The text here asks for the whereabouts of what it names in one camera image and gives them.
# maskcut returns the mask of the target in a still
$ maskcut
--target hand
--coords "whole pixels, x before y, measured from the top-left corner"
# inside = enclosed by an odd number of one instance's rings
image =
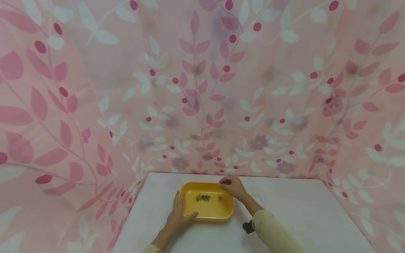
[[[220,180],[220,187],[239,201],[249,194],[243,187],[242,181],[237,176],[226,176]]]

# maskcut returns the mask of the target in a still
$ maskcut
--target beige sleeve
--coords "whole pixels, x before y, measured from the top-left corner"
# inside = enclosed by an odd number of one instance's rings
[[[161,253],[155,245],[149,244],[142,253]]]
[[[271,253],[304,253],[298,241],[270,212],[266,210],[256,212],[252,224]]]

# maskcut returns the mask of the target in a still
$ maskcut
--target fabric wall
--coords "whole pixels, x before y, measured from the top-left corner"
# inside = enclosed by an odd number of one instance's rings
[[[403,251],[403,12],[0,0],[0,252],[109,252],[149,171],[319,178]]]

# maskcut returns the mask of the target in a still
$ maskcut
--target yellow tray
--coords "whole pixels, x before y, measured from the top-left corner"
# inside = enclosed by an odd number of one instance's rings
[[[188,182],[180,189],[180,196],[183,193],[186,193],[183,214],[186,216],[198,211],[196,221],[224,222],[233,214],[233,198],[220,188],[219,183]],[[210,196],[209,201],[197,201],[199,194]]]

